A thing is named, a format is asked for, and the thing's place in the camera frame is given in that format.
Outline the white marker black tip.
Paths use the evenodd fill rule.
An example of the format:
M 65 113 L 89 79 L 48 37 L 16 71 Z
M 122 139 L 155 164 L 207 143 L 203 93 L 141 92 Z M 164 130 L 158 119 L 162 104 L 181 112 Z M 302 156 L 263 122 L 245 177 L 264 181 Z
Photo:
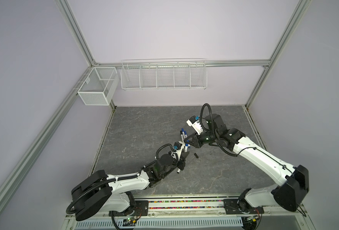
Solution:
M 180 135 L 181 135 L 182 141 L 184 141 L 184 136 L 183 136 L 183 132 L 182 131 L 180 131 Z

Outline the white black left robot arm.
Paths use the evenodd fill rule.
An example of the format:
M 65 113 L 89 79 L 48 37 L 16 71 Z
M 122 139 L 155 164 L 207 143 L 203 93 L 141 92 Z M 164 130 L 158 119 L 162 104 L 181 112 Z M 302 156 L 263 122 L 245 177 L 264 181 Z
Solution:
M 152 188 L 174 170 L 184 170 L 188 155 L 185 152 L 174 158 L 164 154 L 131 174 L 111 175 L 99 170 L 72 189 L 66 214 L 74 214 L 77 221 L 86 220 L 101 209 L 129 214 L 136 208 L 132 191 Z

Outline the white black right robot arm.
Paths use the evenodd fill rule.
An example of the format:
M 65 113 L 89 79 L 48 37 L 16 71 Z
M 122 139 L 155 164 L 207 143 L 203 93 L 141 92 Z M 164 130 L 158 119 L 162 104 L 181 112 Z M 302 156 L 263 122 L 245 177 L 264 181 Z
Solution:
M 248 214 L 257 207 L 277 205 L 290 212 L 298 210 L 309 192 L 307 168 L 286 163 L 240 130 L 227 128 L 218 114 L 207 116 L 205 122 L 199 116 L 193 116 L 187 120 L 187 125 L 195 132 L 184 140 L 185 143 L 195 148 L 215 144 L 229 156 L 241 156 L 250 161 L 274 181 L 272 186 L 245 189 L 237 201 L 240 212 Z

